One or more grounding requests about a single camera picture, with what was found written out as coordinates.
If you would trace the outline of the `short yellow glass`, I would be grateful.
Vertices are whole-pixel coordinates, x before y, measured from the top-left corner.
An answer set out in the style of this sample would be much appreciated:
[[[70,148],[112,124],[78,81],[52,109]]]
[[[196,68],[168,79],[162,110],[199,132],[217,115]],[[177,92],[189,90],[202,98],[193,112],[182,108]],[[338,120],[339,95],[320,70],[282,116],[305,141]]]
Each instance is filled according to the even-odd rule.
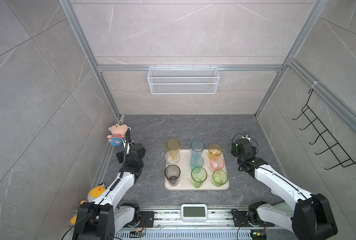
[[[222,153],[223,153],[223,148],[221,145],[212,144],[209,146],[208,156],[210,159],[213,157],[219,157],[219,156],[221,156]]]

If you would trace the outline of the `pink glass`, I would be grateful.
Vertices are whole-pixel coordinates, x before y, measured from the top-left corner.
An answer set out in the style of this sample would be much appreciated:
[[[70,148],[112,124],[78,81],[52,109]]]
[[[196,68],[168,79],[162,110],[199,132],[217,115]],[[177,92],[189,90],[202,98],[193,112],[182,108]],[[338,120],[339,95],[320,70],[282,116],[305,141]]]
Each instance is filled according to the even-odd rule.
[[[225,160],[219,156],[214,156],[210,159],[210,169],[212,172],[222,170],[225,167]]]

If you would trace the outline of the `short green glass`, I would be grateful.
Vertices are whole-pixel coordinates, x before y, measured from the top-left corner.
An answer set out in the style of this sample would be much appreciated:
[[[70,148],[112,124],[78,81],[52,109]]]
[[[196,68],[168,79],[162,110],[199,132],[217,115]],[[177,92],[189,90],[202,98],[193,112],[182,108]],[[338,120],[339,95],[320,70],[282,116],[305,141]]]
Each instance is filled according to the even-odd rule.
[[[212,175],[213,185],[221,187],[225,185],[229,180],[228,174],[223,170],[215,170]]]

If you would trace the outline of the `tall amber yellow glass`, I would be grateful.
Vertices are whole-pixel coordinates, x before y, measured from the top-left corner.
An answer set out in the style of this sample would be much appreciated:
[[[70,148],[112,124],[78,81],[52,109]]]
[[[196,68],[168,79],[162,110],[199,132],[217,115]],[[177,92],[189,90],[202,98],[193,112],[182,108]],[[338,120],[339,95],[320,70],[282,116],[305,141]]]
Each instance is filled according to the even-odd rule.
[[[181,142],[178,139],[169,139],[166,143],[167,151],[180,151]]]

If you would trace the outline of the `dark grey smoked glass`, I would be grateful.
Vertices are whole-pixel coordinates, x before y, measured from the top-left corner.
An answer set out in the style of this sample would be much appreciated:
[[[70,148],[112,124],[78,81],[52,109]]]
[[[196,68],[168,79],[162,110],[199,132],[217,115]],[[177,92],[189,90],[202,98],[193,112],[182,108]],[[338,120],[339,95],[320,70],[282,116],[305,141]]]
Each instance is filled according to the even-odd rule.
[[[175,187],[179,183],[181,169],[177,165],[169,165],[165,168],[164,175],[167,182]]]

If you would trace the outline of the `blue glass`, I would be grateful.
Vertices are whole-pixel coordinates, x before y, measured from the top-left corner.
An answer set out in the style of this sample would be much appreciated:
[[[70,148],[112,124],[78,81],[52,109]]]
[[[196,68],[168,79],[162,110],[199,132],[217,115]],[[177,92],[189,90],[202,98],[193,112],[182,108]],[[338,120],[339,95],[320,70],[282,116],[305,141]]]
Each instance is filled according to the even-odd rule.
[[[205,144],[201,140],[193,140],[191,142],[191,154],[192,156],[201,156],[205,149]]]

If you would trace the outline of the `teal glass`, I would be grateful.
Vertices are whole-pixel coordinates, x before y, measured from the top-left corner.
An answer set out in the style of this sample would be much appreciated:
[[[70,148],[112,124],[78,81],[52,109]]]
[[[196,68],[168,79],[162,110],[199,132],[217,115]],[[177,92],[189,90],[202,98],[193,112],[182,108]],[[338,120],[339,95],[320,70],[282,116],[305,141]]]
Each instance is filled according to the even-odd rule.
[[[205,163],[205,160],[202,156],[200,155],[193,155],[190,160],[191,164],[191,169],[193,170],[194,168],[202,168]]]

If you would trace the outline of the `tall green glass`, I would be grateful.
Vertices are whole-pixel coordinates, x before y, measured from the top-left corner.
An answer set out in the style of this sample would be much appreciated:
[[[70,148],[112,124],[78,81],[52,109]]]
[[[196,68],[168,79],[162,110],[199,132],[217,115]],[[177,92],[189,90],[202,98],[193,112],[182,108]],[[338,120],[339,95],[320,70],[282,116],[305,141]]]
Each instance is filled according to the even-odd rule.
[[[192,184],[194,188],[200,188],[208,178],[207,171],[202,167],[196,167],[191,172]]]

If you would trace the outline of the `beige plastic tray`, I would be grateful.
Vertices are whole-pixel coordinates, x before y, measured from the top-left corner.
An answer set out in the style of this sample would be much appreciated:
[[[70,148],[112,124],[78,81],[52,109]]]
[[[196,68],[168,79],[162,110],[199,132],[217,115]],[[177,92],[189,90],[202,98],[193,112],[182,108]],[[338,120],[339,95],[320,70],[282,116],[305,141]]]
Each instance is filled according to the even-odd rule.
[[[203,169],[207,172],[207,179],[202,182],[199,188],[196,186],[199,182],[196,182],[195,179],[192,178],[192,169],[191,169],[191,150],[180,150],[180,160],[176,163],[176,165],[180,168],[181,174],[177,180],[176,185],[171,185],[170,182],[165,178],[164,186],[167,190],[170,191],[222,191],[227,190],[230,187],[229,178],[227,178],[227,182],[223,185],[217,187],[213,180],[213,171],[210,164],[210,152],[208,149],[204,149],[202,157],[204,158],[204,166]]]

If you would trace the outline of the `clear transparent glass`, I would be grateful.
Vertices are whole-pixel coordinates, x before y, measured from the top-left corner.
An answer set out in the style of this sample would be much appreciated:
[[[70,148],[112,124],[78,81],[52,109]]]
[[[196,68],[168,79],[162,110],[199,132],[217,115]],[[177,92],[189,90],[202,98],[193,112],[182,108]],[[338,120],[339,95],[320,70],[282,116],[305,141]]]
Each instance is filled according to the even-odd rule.
[[[174,165],[178,163],[181,159],[181,155],[177,151],[169,151],[165,155],[165,160],[168,165]]]

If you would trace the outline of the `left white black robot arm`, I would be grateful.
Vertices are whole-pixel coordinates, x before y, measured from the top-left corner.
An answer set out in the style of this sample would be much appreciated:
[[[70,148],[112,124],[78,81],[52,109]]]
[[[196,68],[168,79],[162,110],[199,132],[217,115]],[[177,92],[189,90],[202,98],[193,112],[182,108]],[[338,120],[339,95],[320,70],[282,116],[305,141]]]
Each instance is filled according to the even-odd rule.
[[[115,181],[92,202],[82,203],[74,225],[74,240],[113,240],[124,226],[136,226],[140,222],[138,204],[123,203],[116,208],[126,192],[136,183],[144,167],[145,148],[132,144],[117,153],[123,166]]]

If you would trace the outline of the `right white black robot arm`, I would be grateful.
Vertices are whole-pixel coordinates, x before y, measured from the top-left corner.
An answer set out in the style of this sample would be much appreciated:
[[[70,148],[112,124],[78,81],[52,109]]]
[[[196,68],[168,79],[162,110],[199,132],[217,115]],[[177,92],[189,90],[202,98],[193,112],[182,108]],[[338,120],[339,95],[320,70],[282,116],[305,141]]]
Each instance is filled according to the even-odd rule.
[[[259,147],[252,142],[245,135],[233,138],[231,153],[237,157],[238,170],[265,184],[283,202],[270,205],[260,201],[250,205],[248,223],[254,227],[271,223],[294,233],[300,240],[326,240],[336,235],[338,228],[329,200],[300,188],[256,157]]]

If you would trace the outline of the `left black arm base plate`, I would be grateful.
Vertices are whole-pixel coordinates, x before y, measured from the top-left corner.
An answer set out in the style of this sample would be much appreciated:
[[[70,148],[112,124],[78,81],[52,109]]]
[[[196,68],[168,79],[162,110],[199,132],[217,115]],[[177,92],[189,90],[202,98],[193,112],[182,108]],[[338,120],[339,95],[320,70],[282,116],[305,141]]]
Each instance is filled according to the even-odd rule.
[[[142,228],[142,223],[144,223],[146,228],[152,228],[154,225],[155,212],[153,211],[141,211],[140,220],[138,222],[137,228]]]

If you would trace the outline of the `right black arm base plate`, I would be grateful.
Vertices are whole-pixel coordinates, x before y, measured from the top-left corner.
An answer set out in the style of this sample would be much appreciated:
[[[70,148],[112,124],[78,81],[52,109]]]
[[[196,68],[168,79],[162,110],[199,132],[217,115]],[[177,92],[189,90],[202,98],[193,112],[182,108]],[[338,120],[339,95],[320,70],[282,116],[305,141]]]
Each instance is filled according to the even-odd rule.
[[[274,227],[275,225],[270,222],[262,221],[258,214],[253,210],[239,211],[236,209],[231,210],[235,227]]]

